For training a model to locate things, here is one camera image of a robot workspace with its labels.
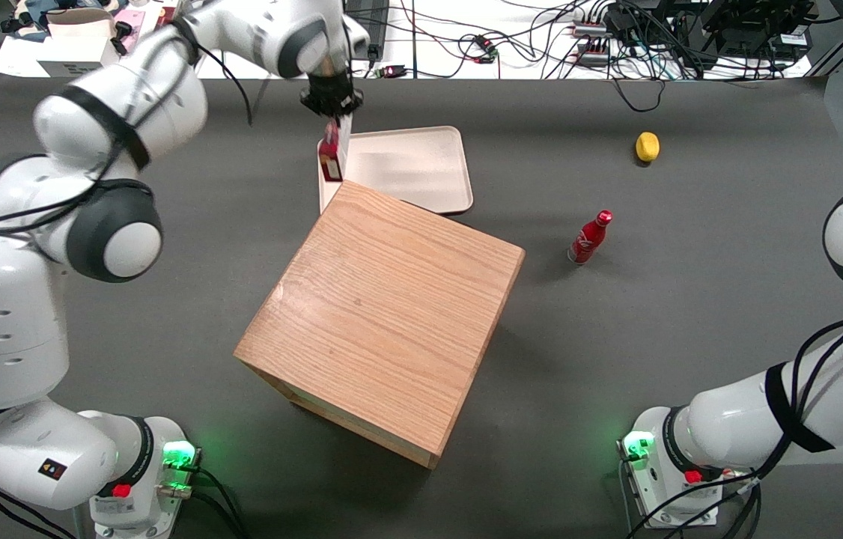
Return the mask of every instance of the wooden crate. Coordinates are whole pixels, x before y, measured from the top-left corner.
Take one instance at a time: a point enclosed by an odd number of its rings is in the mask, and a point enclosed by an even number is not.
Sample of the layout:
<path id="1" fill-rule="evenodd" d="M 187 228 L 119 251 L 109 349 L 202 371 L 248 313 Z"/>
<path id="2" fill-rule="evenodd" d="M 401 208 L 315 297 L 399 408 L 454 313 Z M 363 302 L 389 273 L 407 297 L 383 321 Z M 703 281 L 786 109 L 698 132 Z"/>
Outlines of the wooden crate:
<path id="1" fill-rule="evenodd" d="M 434 468 L 523 259 L 344 182 L 234 355 L 291 402 Z"/>

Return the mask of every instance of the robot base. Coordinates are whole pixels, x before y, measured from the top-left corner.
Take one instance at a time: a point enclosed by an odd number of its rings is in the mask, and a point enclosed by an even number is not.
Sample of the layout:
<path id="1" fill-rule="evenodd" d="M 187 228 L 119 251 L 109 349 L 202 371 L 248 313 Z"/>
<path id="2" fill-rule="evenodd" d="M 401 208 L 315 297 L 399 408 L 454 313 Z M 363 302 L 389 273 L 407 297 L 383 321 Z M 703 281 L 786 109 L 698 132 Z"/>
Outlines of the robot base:
<path id="1" fill-rule="evenodd" d="M 171 419 L 147 417 L 145 423 L 148 423 L 152 430 L 154 454 L 148 469 L 132 490 L 133 493 L 151 493 L 152 498 L 140 499 L 139 496 L 133 496 L 135 501 L 132 501 L 132 498 L 90 499 L 92 518 L 96 523 L 96 539 L 168 539 L 175 527 L 175 518 L 181 508 L 182 499 L 159 496 L 156 490 L 159 485 L 188 487 L 192 474 L 168 468 L 162 461 L 162 448 L 165 444 L 186 441 L 186 437 L 181 427 Z M 199 451 L 195 450 L 195 456 L 189 465 L 197 465 L 198 457 Z M 158 504 L 158 508 L 151 506 L 154 504 Z M 137 518 L 133 518 L 131 514 L 141 511 L 145 505 L 149 505 L 148 514 L 151 518 L 147 519 L 143 526 L 138 526 Z M 136 526 L 120 526 L 119 522 L 124 517 L 130 521 L 135 520 L 133 524 Z"/>
<path id="2" fill-rule="evenodd" d="M 641 516 L 645 517 L 658 505 L 696 484 L 688 484 L 684 474 L 675 467 L 662 441 L 662 425 L 670 407 L 652 407 L 634 422 L 631 432 L 618 442 L 622 458 L 632 453 L 642 456 L 640 460 L 628 461 L 628 484 L 634 493 Z M 677 528 L 685 521 L 699 514 L 703 508 L 722 498 L 722 487 L 703 488 L 676 499 L 648 520 L 645 528 Z M 718 524 L 718 508 L 711 509 L 702 518 L 688 526 L 713 526 Z"/>

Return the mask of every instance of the red button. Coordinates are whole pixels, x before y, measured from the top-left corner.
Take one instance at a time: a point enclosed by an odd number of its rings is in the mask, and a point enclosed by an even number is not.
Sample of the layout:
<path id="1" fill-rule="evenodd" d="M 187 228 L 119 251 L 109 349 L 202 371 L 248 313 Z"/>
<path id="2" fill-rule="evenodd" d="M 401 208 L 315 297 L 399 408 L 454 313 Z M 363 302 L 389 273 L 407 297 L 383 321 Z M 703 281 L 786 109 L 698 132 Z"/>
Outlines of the red button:
<path id="1" fill-rule="evenodd" d="M 130 492 L 132 492 L 132 485 L 130 484 L 117 484 L 112 488 L 114 498 L 128 498 Z"/>
<path id="2" fill-rule="evenodd" d="M 688 470 L 684 473 L 684 480 L 688 481 L 688 484 L 702 482 L 702 474 L 698 470 Z"/>

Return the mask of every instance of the green led light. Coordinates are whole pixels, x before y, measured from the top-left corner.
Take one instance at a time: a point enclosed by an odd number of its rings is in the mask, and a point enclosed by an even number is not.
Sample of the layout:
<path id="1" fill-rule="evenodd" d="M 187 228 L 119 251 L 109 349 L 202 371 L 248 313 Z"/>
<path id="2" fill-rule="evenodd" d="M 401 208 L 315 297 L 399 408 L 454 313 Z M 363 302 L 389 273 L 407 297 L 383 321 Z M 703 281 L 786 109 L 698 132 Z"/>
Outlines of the green led light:
<path id="1" fill-rule="evenodd" d="M 641 460 L 648 457 L 648 452 L 651 446 L 654 445 L 654 434 L 644 433 L 640 430 L 634 430 L 628 433 L 622 440 L 624 449 L 627 450 L 627 456 L 631 460 Z"/>
<path id="2" fill-rule="evenodd" d="M 195 446 L 185 440 L 169 442 L 162 447 L 162 463 L 191 466 L 195 463 Z"/>

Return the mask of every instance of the robotic arm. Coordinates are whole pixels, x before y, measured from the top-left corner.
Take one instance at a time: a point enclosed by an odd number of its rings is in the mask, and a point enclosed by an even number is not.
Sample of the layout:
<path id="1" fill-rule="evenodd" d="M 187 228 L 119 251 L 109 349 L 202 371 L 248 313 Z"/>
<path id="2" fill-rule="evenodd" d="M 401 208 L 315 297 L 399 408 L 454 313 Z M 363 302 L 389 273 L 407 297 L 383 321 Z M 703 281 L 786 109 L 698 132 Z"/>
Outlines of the robotic arm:
<path id="1" fill-rule="evenodd" d="M 36 106 L 46 153 L 0 167 L 0 494 L 52 509 L 90 501 L 106 537 L 171 533 L 189 474 L 167 464 L 196 458 L 181 427 L 47 397 L 69 365 L 66 275 L 121 283 L 155 263 L 162 226 L 138 176 L 205 124 L 202 51 L 308 74 L 302 102 L 338 118 L 361 103 L 349 59 L 367 39 L 339 0 L 216 0 Z"/>
<path id="2" fill-rule="evenodd" d="M 843 18 L 843 0 L 833 4 Z M 823 245 L 843 280 L 843 198 Z M 795 389 L 801 410 L 791 406 Z M 687 406 L 646 410 L 619 449 L 647 528 L 711 526 L 723 478 L 773 467 L 782 439 L 790 445 L 776 464 L 843 463 L 843 332 L 800 361 L 699 393 Z"/>

